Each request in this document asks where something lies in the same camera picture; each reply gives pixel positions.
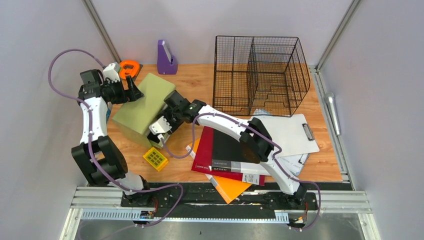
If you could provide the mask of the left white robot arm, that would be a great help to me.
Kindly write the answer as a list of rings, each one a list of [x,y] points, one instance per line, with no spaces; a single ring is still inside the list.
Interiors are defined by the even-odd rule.
[[[134,102],[144,96],[130,76],[125,79],[128,88],[124,88],[120,71],[108,66],[80,73],[83,84],[77,101],[83,113],[83,133],[71,155],[90,185],[122,188],[126,196],[134,195],[135,202],[146,207],[153,201],[147,181],[129,171],[123,154],[107,132],[108,104]]]

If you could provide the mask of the green drawer cabinet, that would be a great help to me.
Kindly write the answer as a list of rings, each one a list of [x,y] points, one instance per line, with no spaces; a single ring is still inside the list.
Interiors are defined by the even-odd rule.
[[[145,148],[161,149],[163,144],[149,126],[164,109],[164,99],[176,90],[176,85],[153,73],[148,73],[137,88],[143,96],[132,102],[124,103],[112,117],[122,135]]]

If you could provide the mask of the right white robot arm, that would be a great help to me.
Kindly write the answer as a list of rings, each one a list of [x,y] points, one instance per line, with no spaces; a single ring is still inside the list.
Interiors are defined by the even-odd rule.
[[[272,140],[263,122],[257,117],[250,120],[225,114],[209,104],[195,99],[189,101],[174,90],[164,99],[165,106],[149,130],[164,143],[164,134],[174,133],[182,123],[209,127],[237,141],[244,157],[262,166],[285,195],[286,204],[298,209],[306,201],[307,189],[299,179],[277,160],[282,148]]]

